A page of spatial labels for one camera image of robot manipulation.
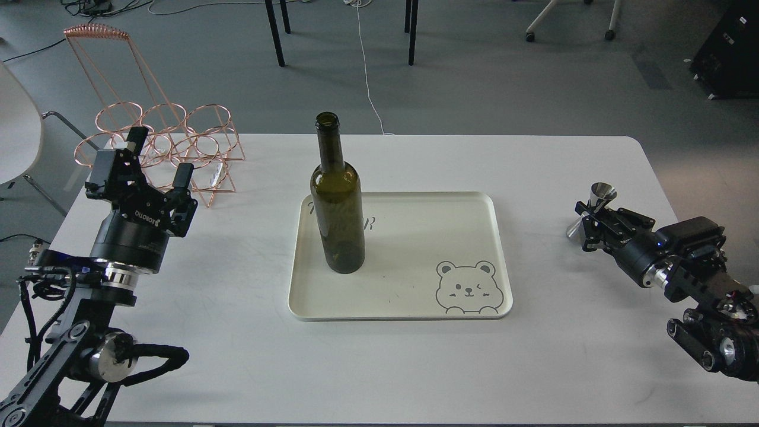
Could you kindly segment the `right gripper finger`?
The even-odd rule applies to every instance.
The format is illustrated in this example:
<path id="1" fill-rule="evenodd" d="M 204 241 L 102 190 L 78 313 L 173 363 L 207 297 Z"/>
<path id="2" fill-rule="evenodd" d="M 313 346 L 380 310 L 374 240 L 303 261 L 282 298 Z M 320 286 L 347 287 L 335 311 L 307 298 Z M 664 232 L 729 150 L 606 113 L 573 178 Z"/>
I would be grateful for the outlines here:
<path id="1" fill-rule="evenodd" d="M 597 233 L 594 217 L 585 215 L 581 217 L 578 225 L 578 238 L 581 243 L 581 249 L 585 252 L 596 251 Z"/>
<path id="2" fill-rule="evenodd" d="M 609 200 L 597 200 L 596 203 L 583 203 L 577 202 L 575 205 L 575 213 L 579 215 L 578 221 L 585 215 L 591 215 L 594 217 L 594 221 L 610 221 L 618 212 L 612 208 L 608 208 Z"/>

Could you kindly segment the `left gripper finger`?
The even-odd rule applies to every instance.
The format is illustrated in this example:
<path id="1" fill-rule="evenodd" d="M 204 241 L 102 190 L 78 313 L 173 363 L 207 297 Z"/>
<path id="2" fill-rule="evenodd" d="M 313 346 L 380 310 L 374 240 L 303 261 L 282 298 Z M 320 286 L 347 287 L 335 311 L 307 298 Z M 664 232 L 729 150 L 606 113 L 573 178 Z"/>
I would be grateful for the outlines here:
<path id="1" fill-rule="evenodd" d="M 85 181 L 87 198 L 125 202 L 129 197 L 148 193 L 149 184 L 139 160 L 147 135 L 147 127 L 135 126 L 128 132 L 126 148 L 98 151 Z"/>
<path id="2" fill-rule="evenodd" d="M 166 192 L 166 208 L 179 208 L 191 205 L 194 200 L 190 191 L 190 181 L 193 175 L 192 163 L 180 163 L 174 173 L 173 187 Z"/>

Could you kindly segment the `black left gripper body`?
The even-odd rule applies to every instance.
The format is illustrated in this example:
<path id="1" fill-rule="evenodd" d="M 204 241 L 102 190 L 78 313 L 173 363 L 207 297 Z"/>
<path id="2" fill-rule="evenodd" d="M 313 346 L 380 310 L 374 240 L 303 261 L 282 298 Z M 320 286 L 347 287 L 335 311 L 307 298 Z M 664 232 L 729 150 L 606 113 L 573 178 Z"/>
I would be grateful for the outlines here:
<path id="1" fill-rule="evenodd" d="M 98 190 L 90 197 L 111 203 L 90 257 L 151 274 L 160 271 L 169 238 L 187 235 L 198 207 L 187 190 Z"/>

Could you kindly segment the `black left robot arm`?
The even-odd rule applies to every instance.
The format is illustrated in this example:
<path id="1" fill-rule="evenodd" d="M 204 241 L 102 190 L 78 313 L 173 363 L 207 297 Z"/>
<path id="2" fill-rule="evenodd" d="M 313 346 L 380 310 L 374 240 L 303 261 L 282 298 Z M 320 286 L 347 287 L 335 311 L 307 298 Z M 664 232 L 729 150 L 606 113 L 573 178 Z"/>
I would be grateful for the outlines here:
<path id="1" fill-rule="evenodd" d="M 190 163 L 176 168 L 168 192 L 149 183 L 139 159 L 148 133 L 132 127 L 124 148 L 98 151 L 85 192 L 111 212 L 90 256 L 43 250 L 17 281 L 30 348 L 26 375 L 2 400 L 3 426 L 103 426 L 121 387 L 189 358 L 110 325 L 117 306 L 135 305 L 139 276 L 159 272 L 169 238 L 187 235 L 198 205 Z"/>

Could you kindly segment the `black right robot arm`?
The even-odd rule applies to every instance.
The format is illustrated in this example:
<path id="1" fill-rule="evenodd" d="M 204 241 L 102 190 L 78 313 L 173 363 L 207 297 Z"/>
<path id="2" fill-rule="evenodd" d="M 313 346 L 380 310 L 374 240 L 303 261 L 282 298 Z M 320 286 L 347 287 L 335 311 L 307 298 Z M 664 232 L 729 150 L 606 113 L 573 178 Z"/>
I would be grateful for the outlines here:
<path id="1" fill-rule="evenodd" d="M 705 371 L 757 381 L 757 294 L 726 268 L 723 227 L 707 217 L 654 230 L 626 208 L 578 202 L 584 251 L 603 250 L 638 286 L 658 286 L 670 302 L 694 308 L 667 322 L 668 335 Z"/>

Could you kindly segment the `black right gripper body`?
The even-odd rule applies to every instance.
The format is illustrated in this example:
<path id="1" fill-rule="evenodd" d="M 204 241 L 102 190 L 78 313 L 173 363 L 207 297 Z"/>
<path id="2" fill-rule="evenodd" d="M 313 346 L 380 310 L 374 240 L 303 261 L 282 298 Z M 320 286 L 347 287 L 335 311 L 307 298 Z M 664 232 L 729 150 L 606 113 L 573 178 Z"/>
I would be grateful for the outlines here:
<path id="1" fill-rule="evenodd" d="M 655 221 L 626 208 L 616 211 L 618 214 L 610 221 L 595 221 L 596 248 L 613 257 L 618 267 L 638 286 L 650 288 L 653 283 L 647 273 L 666 257 L 652 232 Z"/>

